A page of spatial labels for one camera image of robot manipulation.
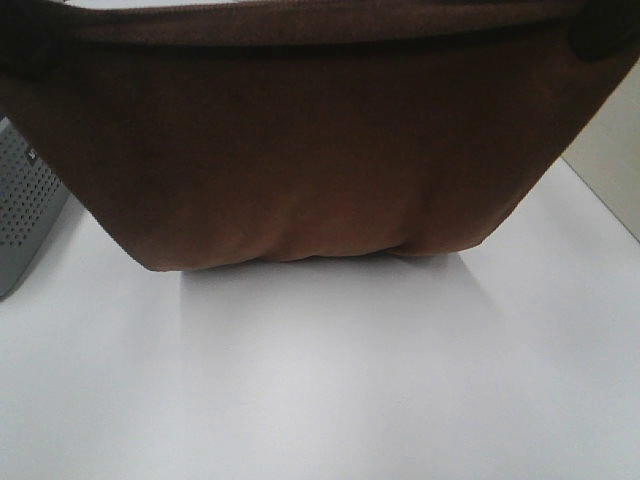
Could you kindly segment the grey perforated plastic basket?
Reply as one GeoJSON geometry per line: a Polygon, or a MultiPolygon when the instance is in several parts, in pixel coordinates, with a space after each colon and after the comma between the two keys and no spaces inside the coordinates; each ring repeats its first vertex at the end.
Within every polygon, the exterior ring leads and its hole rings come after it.
{"type": "Polygon", "coordinates": [[[69,191],[7,117],[1,118],[1,296],[20,284],[69,191]]]}

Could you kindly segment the brown towel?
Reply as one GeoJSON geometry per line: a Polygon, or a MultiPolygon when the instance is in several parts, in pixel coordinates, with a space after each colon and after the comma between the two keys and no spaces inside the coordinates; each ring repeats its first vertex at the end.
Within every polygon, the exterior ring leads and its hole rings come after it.
{"type": "Polygon", "coordinates": [[[639,57],[635,1],[1,5],[1,109],[133,259],[481,244],[639,57]]]}

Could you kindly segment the beige fabric storage box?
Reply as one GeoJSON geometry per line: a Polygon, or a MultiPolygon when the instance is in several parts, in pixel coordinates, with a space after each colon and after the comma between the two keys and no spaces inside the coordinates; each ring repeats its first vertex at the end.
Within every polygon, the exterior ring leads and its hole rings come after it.
{"type": "Polygon", "coordinates": [[[620,85],[563,153],[613,211],[639,209],[639,90],[620,85]]]}

